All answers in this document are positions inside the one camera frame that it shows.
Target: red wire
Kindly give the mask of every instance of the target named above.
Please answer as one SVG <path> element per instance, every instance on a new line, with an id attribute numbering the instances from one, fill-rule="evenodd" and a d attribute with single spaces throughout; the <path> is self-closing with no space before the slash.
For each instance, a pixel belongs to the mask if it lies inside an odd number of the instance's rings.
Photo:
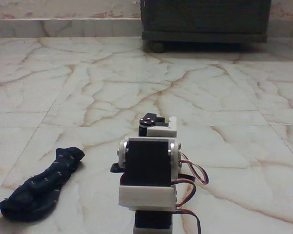
<path id="1" fill-rule="evenodd" d="M 182 163 L 187 163 L 188 166 L 190 167 L 190 170 L 192 171 L 193 175 L 198 179 L 198 181 L 203 185 L 207 185 L 209 183 L 209 176 L 207 175 L 207 173 L 204 170 L 204 168 L 202 168 L 201 166 L 191 162 L 184 153 L 181 153 L 181 155 L 186 159 L 186 160 L 182 159 L 181 162 Z M 196 172 L 196 170 L 195 170 L 195 168 L 193 166 L 197 167 L 202 172 L 204 180 L 199 176 L 199 174 Z"/>
<path id="2" fill-rule="evenodd" d="M 191 184 L 191 185 L 193 185 L 193 189 L 192 189 L 191 193 L 188 196 L 186 196 L 186 198 L 182 202 L 176 204 L 176 207 L 181 207 L 184 204 L 186 204 L 194 196 L 194 194 L 196 192 L 196 186 L 195 186 L 195 183 L 192 180 L 189 180 L 189 179 L 178 179 L 178 180 L 175 180 L 175 181 L 172 181 L 171 182 L 172 185 L 180 184 L 180 183 Z"/>
<path id="3" fill-rule="evenodd" d="M 181 215 L 192 215 L 196 218 L 197 222 L 197 233 L 201 234 L 201 223 L 199 217 L 191 210 L 186 209 L 177 209 L 176 211 L 172 212 L 173 214 L 181 214 Z"/>

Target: marble floor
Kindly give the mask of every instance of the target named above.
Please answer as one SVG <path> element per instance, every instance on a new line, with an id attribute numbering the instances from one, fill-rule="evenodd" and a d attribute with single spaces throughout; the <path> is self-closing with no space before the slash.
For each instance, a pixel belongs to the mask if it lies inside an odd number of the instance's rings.
<path id="1" fill-rule="evenodd" d="M 196 53 L 146 54 L 141 44 L 0 39 L 0 201 L 56 148 L 86 154 L 50 217 L 0 214 L 0 234 L 131 234 L 109 168 L 146 112 L 177 116 L 183 152 L 209 174 L 185 205 L 203 234 L 293 234 L 293 39 Z M 174 217 L 174 234 L 195 233 L 191 216 Z"/>

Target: baseboard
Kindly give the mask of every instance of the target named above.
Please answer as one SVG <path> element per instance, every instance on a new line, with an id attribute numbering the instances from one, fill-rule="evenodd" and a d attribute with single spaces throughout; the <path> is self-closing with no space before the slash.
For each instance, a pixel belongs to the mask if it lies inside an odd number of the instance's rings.
<path id="1" fill-rule="evenodd" d="M 140 19 L 9 19 L 0 20 L 0 38 L 134 37 Z M 271 20 L 269 37 L 293 37 L 293 21 Z"/>

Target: wall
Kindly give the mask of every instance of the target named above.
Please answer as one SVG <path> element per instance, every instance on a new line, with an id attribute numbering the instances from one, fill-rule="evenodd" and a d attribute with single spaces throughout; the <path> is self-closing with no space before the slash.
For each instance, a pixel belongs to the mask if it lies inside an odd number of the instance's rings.
<path id="1" fill-rule="evenodd" d="M 272 0 L 271 20 L 293 21 L 293 0 Z M 0 0 L 0 19 L 139 18 L 138 0 Z"/>

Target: sock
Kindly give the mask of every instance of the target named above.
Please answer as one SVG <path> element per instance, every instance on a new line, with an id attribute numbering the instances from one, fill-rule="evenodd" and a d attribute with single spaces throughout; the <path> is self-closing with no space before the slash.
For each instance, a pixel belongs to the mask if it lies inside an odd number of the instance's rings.
<path id="1" fill-rule="evenodd" d="M 62 186 L 77 170 L 84 153 L 76 147 L 57 149 L 56 159 L 44 172 L 19 186 L 0 202 L 2 215 L 11 221 L 33 222 L 50 214 L 59 200 Z"/>

